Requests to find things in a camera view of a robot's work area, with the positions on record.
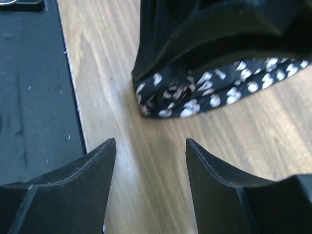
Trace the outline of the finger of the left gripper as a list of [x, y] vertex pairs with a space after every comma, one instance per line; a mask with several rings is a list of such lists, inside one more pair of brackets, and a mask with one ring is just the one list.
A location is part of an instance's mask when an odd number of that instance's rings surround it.
[[132, 78], [242, 59], [312, 57], [309, 0], [143, 0]]

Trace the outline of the black floral tie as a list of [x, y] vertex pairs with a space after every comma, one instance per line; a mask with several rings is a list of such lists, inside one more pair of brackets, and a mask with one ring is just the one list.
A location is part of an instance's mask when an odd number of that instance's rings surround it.
[[199, 75], [168, 66], [142, 81], [134, 81], [133, 87], [143, 116], [190, 117], [233, 104], [310, 64], [310, 60], [293, 58], [253, 58]]

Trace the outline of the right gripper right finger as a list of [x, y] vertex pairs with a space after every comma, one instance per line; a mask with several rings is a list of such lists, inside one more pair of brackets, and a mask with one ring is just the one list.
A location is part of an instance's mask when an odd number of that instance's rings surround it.
[[312, 176], [280, 181], [247, 173], [186, 140], [186, 162], [200, 234], [309, 234]]

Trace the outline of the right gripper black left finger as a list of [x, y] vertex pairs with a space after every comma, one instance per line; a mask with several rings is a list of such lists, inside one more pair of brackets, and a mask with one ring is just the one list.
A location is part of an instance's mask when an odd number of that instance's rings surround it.
[[115, 160], [116, 140], [110, 138], [56, 170], [1, 185], [1, 233], [102, 233]]

